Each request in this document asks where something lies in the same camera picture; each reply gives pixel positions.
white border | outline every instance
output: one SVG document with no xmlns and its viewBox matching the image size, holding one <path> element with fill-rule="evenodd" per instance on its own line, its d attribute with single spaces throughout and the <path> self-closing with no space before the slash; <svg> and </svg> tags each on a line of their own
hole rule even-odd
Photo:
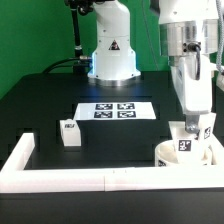
<svg viewBox="0 0 224 224">
<path fill-rule="evenodd" d="M 213 138 L 216 146 L 222 147 Z M 0 172 L 0 193 L 121 191 L 224 187 L 224 166 L 23 170 L 34 135 L 23 134 Z"/>
</svg>

black table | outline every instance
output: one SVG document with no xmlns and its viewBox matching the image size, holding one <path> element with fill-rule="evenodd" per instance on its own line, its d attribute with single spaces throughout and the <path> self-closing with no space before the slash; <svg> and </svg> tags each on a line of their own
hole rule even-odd
<svg viewBox="0 0 224 224">
<path fill-rule="evenodd" d="M 224 94 L 213 86 L 214 133 L 224 144 Z M 79 121 L 82 147 L 64 147 L 59 121 L 78 103 L 152 102 L 156 120 Z M 32 74 L 0 101 L 0 166 L 24 132 L 36 147 L 26 169 L 144 167 L 170 139 L 168 121 L 184 120 L 167 72 L 145 72 L 122 88 L 84 76 Z M 0 223 L 223 223 L 223 189 L 0 195 Z"/>
</svg>

white paper sheet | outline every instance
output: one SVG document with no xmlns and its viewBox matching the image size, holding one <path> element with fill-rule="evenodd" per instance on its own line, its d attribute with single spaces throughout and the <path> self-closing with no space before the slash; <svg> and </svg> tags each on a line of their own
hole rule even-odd
<svg viewBox="0 0 224 224">
<path fill-rule="evenodd" d="M 151 102 L 79 103 L 74 120 L 156 119 Z"/>
</svg>

green background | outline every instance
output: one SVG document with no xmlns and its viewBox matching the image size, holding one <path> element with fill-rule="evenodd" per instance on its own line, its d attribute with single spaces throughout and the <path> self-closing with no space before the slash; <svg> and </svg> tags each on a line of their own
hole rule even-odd
<svg viewBox="0 0 224 224">
<path fill-rule="evenodd" d="M 149 11 L 149 0 L 120 2 L 131 13 L 131 45 L 137 54 L 137 68 L 168 70 L 167 58 L 160 56 L 158 18 Z M 79 16 L 79 22 L 84 54 L 91 55 L 96 48 L 96 15 Z M 0 98 L 22 76 L 40 73 L 51 63 L 73 56 L 73 48 L 71 13 L 64 0 L 1 0 Z"/>
</svg>

white block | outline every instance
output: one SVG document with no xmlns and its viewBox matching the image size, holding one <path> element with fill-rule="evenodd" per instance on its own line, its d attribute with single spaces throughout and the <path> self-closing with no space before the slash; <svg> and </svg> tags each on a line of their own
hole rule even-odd
<svg viewBox="0 0 224 224">
<path fill-rule="evenodd" d="M 60 121 L 60 128 L 64 146 L 81 146 L 81 134 L 76 121 L 62 120 Z"/>
</svg>

